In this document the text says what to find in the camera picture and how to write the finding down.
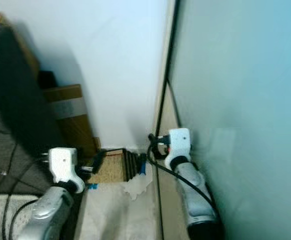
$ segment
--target teal wall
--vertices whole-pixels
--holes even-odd
[[[227,238],[291,240],[291,0],[182,2],[171,85]]]

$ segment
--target dark gray fabric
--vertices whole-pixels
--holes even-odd
[[[13,177],[18,177],[34,158],[63,143],[13,32],[0,25],[0,173],[7,173],[0,174],[0,193],[10,192],[16,181]],[[40,194],[52,184],[44,163],[34,164],[22,180],[25,183],[19,183],[14,193]]]

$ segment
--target cardboard box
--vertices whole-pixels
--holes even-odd
[[[28,48],[26,42],[20,36],[20,34],[18,34],[16,29],[13,28],[13,26],[9,23],[9,21],[1,13],[0,13],[0,24],[6,25],[6,26],[9,26],[10,28],[12,28],[12,30],[13,30],[13,32],[15,34],[15,37],[16,37],[19,45],[20,45],[20,48],[21,48],[21,50],[22,50],[22,52],[24,54],[25,60],[29,64],[35,79],[37,79],[38,73],[39,73],[39,69],[40,69],[40,64],[39,64],[39,61],[37,60],[37,58],[35,57],[35,55],[30,51],[30,49]]]
[[[54,113],[65,142],[74,148],[82,148],[84,158],[93,157],[98,146],[90,128],[80,84],[50,88],[44,90],[43,95]]]

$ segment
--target small box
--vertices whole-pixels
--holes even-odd
[[[43,91],[43,95],[66,144],[82,149],[83,158],[93,157],[98,146],[90,128],[80,84],[49,88]]]

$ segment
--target white wall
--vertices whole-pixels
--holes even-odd
[[[0,0],[0,12],[60,86],[82,84],[103,148],[141,148],[152,130],[168,0]]]
[[[291,240],[291,0],[189,0],[172,88],[229,240]]]

